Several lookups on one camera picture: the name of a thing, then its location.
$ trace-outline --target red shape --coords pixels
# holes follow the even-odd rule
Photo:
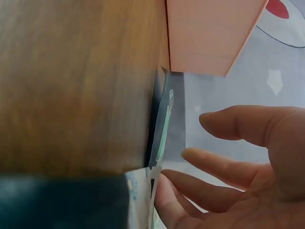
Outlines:
[[[289,13],[286,8],[286,6],[280,1],[280,0],[269,0],[266,10],[268,10],[270,13],[273,15],[283,18],[283,19],[288,19],[289,18]]]

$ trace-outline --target fingernail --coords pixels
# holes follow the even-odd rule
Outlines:
[[[207,113],[203,113],[199,116],[199,118],[206,118],[207,116],[213,114],[213,112],[207,112]]]
[[[189,151],[190,151],[190,148],[187,148],[187,149],[183,150],[182,153],[181,153],[181,157],[185,158],[188,155]]]

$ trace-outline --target pink sticky note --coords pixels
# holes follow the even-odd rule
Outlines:
[[[268,0],[167,0],[171,70],[226,76]]]

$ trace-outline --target finger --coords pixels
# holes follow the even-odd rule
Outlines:
[[[177,200],[169,180],[160,175],[155,196],[157,212],[169,229],[196,228],[202,221],[189,216]]]
[[[168,180],[168,182],[171,185],[171,188],[178,200],[178,202],[181,204],[181,206],[185,209],[185,211],[191,216],[191,217],[195,217],[195,218],[199,218],[202,220],[205,220],[213,215],[215,215],[216,213],[214,212],[201,212],[197,207],[194,206],[194,204],[192,204],[187,198],[185,198],[184,195],[182,195],[177,188],[172,184],[172,182],[163,174],[161,174],[161,176],[165,177],[165,179]]]
[[[214,186],[177,171],[164,170],[162,173],[183,195],[207,211],[226,212],[242,194],[239,190]]]
[[[252,144],[268,147],[270,134],[276,124],[299,109],[238,105],[219,112],[202,114],[199,120],[203,128],[215,137],[227,140],[244,139]]]
[[[182,157],[196,168],[236,188],[246,190],[262,165],[239,162],[203,149],[188,148]]]

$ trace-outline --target wood grain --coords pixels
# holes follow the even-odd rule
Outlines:
[[[0,172],[143,166],[164,0],[0,0]]]

